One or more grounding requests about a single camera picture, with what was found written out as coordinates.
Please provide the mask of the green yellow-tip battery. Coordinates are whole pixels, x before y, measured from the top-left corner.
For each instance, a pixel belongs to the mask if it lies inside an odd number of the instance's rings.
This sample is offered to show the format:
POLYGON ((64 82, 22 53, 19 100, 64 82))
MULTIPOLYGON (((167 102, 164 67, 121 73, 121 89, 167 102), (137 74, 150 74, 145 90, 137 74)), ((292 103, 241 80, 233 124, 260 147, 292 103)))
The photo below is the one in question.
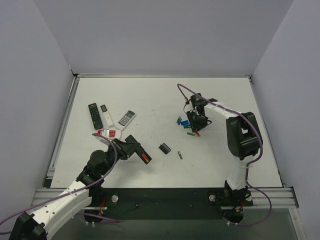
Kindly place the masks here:
POLYGON ((183 156, 182 156, 181 152, 180 152, 180 151, 177 151, 177 154, 178 154, 179 158, 182 160, 182 159, 183 159, 183 156))

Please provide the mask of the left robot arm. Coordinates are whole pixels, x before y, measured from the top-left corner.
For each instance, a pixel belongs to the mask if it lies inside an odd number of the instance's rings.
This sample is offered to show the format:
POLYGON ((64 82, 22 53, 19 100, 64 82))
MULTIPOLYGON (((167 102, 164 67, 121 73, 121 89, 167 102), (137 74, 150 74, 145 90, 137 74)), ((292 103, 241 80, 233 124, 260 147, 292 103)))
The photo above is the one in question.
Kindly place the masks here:
POLYGON ((36 205, 36 210, 24 210, 16 219, 10 233, 11 240, 50 240, 56 232, 80 210, 96 206, 103 199, 102 183, 119 160, 139 157, 144 149, 129 135, 125 141, 113 139, 107 151, 95 150, 75 181, 60 195, 36 205))

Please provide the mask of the slim black remote control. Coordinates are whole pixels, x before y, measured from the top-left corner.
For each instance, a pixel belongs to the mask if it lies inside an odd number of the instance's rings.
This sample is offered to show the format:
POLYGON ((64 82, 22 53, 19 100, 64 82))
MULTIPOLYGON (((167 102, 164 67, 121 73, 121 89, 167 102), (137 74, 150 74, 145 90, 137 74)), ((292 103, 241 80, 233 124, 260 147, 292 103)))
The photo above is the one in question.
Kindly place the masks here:
POLYGON ((144 163, 147 165, 151 162, 152 160, 151 156, 145 151, 141 143, 138 142, 131 134, 127 138, 125 138, 125 142, 128 144, 129 153, 136 153, 143 162, 144 160, 142 158, 142 153, 144 153, 149 159, 149 162, 144 162, 144 163))

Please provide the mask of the black battery cover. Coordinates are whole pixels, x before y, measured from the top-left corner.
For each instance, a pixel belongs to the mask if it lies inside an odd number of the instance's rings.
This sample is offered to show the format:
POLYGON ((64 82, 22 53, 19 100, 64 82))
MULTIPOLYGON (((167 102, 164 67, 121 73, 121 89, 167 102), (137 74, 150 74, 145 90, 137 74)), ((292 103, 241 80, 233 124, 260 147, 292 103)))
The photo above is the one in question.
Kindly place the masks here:
POLYGON ((167 155, 168 153, 171 152, 171 148, 165 144, 165 143, 162 143, 159 147, 158 147, 165 155, 167 155))

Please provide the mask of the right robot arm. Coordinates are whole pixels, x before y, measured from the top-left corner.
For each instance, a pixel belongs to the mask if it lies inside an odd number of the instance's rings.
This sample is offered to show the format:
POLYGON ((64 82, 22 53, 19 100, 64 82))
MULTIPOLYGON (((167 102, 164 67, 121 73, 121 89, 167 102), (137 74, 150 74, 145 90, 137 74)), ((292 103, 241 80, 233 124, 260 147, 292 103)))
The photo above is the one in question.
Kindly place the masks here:
POLYGON ((233 156, 232 168, 224 183, 224 200, 238 206, 248 201, 250 162, 263 145, 262 136, 252 112, 241 113, 221 105, 216 99, 204 100, 200 93, 186 99, 185 111, 191 130, 199 132, 216 121, 226 127, 227 147, 233 156))

